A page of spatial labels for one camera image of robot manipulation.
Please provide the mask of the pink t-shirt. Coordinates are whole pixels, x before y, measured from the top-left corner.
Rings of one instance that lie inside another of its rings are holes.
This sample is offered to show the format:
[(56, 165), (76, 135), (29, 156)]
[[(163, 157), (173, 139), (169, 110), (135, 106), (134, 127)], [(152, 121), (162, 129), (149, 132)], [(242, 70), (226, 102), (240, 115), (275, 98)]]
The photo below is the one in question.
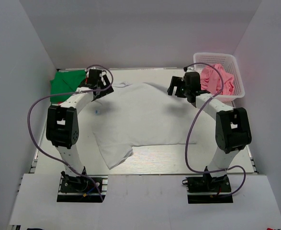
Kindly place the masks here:
[[(214, 64), (213, 67), (219, 71), (224, 81), (224, 89), (221, 95), (233, 95), (235, 91), (234, 75), (227, 73), (221, 64)], [(207, 90), (211, 94), (216, 94), (222, 87), (219, 74), (209, 66), (206, 66), (202, 70), (200, 74), (200, 83), (201, 89)]]

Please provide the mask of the white t-shirt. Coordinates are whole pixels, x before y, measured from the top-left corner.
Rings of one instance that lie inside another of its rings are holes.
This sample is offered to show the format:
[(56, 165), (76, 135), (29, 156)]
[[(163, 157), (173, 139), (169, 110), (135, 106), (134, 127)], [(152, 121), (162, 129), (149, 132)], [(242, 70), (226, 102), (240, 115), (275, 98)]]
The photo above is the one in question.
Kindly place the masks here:
[(185, 144), (197, 109), (153, 83), (120, 82), (114, 91), (87, 105), (101, 156), (112, 169), (133, 147)]

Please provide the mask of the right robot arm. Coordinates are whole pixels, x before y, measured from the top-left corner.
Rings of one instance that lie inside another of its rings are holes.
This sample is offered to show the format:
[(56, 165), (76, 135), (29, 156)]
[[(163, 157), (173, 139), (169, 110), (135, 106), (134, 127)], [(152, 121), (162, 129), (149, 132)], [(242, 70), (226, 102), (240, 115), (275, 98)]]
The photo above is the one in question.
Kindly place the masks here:
[(187, 72), (183, 77), (173, 76), (167, 90), (168, 95), (186, 98), (189, 103), (204, 111), (215, 120), (216, 152), (212, 161), (205, 167), (203, 185), (209, 191), (216, 190), (220, 178), (224, 177), (234, 157), (252, 141), (247, 111), (244, 108), (233, 108), (215, 98), (215, 95), (201, 89), (200, 75)]

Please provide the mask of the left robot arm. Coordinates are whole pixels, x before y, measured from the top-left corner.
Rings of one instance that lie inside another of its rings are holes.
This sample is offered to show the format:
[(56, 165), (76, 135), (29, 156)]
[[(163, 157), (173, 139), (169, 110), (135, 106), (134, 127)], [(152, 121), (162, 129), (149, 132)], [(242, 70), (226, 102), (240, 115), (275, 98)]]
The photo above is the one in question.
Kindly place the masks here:
[(88, 187), (88, 179), (83, 176), (86, 174), (86, 168), (76, 147), (79, 138), (78, 114), (87, 104), (112, 92), (114, 90), (106, 71), (89, 69), (86, 78), (81, 81), (73, 95), (61, 104), (48, 108), (46, 139), (52, 143), (62, 161), (66, 163), (66, 174), (74, 176), (71, 184), (77, 191), (84, 191)]

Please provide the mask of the green folded t-shirt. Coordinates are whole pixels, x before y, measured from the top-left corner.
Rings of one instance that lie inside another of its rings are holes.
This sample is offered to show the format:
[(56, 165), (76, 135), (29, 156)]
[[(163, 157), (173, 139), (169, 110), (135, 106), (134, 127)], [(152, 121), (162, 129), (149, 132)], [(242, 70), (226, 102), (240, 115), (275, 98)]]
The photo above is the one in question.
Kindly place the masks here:
[(85, 78), (85, 70), (57, 72), (54, 79), (50, 81), (50, 94), (75, 92)]

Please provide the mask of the white plastic basket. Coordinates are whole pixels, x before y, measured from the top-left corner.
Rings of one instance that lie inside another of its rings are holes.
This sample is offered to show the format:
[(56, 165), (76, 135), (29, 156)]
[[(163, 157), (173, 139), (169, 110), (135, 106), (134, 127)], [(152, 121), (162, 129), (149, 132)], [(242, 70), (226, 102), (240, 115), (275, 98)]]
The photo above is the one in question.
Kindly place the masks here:
[(220, 64), (225, 69), (225, 72), (234, 76), (234, 93), (233, 95), (218, 95), (216, 98), (221, 102), (229, 103), (236, 98), (243, 98), (245, 96), (245, 90), (239, 67), (236, 58), (233, 55), (208, 52), (195, 53), (193, 55), (193, 62), (201, 62), (209, 65)]

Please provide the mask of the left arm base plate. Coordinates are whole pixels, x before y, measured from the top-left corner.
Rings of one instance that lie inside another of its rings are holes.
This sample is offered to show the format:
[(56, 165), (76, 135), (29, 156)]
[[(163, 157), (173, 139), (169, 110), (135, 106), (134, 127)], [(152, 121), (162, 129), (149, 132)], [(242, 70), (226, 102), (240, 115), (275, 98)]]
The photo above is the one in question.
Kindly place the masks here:
[(62, 175), (59, 183), (57, 199), (58, 203), (102, 203), (102, 198), (106, 197), (107, 176), (92, 177), (94, 183), (84, 177), (72, 177)]

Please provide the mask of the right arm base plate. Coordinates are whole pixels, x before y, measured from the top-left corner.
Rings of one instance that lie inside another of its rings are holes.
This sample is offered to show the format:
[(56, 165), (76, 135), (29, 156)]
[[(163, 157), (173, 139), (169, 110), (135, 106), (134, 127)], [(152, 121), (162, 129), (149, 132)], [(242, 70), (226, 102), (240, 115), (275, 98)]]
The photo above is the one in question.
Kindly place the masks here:
[(188, 204), (231, 204), (232, 189), (228, 177), (212, 182), (201, 176), (186, 177), (182, 184), (187, 187)]

